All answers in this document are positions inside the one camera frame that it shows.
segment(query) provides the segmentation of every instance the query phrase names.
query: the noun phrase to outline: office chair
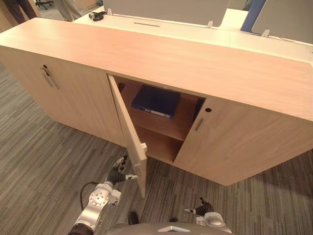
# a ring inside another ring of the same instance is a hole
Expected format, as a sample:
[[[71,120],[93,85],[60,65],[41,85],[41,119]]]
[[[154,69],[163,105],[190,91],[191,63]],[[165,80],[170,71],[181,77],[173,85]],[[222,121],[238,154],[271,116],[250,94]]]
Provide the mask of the office chair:
[[[49,4],[50,6],[52,6],[52,3],[54,3],[54,1],[41,1],[41,0],[36,0],[35,4],[36,6],[43,6],[46,10],[48,9],[45,4]]]

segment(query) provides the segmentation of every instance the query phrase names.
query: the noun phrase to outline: striped carpet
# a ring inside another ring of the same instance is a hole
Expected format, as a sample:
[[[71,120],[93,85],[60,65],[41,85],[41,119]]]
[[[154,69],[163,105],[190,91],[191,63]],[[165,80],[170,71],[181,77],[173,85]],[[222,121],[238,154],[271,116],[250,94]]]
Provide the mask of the striped carpet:
[[[80,214],[81,186],[102,182],[125,152],[52,121],[0,64],[0,235],[66,235]],[[147,182],[145,198],[136,182],[117,186],[120,205],[104,209],[96,234],[125,222],[129,211],[141,222],[195,222],[182,210],[199,206],[201,196],[235,234],[313,234],[312,150],[229,187],[149,159]]]

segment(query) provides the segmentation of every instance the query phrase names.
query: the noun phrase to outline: cabinet door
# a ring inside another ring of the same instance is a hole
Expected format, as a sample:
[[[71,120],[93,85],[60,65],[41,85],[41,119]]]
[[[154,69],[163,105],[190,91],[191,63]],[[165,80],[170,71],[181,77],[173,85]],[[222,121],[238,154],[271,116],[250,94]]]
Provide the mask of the cabinet door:
[[[121,123],[122,132],[124,135],[125,144],[128,155],[131,159],[135,174],[139,176],[138,185],[142,197],[146,193],[146,171],[147,171],[147,156],[141,148],[141,142],[132,123],[132,120],[127,112],[123,98],[118,90],[115,79],[112,75],[108,75],[112,88],[115,105]]]
[[[6,47],[0,53],[4,65],[53,120],[125,145],[103,70]]]
[[[105,71],[47,56],[43,61],[66,108],[64,124],[125,146]]]
[[[47,80],[43,66],[43,58],[34,53],[0,47],[1,62],[14,74],[18,81],[54,120],[66,122],[63,116],[65,107],[57,91]]]
[[[228,186],[312,148],[310,121],[208,97],[174,166]]]

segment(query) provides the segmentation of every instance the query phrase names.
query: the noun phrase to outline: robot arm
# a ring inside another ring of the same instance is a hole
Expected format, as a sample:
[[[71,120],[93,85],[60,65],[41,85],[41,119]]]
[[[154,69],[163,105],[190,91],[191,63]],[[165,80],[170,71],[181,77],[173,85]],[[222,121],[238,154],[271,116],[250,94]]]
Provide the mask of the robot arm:
[[[108,203],[117,205],[121,192],[113,189],[118,182],[137,179],[137,175],[124,175],[120,171],[126,163],[126,158],[120,158],[112,167],[103,184],[98,184],[89,196],[88,204],[79,215],[68,235],[93,235],[101,218],[101,211]]]

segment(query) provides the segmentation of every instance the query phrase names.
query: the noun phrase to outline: cabinet top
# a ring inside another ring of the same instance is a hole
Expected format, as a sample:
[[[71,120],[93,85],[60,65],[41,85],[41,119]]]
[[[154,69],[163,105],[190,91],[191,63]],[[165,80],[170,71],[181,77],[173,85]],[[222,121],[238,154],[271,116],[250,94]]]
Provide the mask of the cabinet top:
[[[39,18],[1,33],[0,46],[313,121],[313,69],[308,63],[240,49]]]

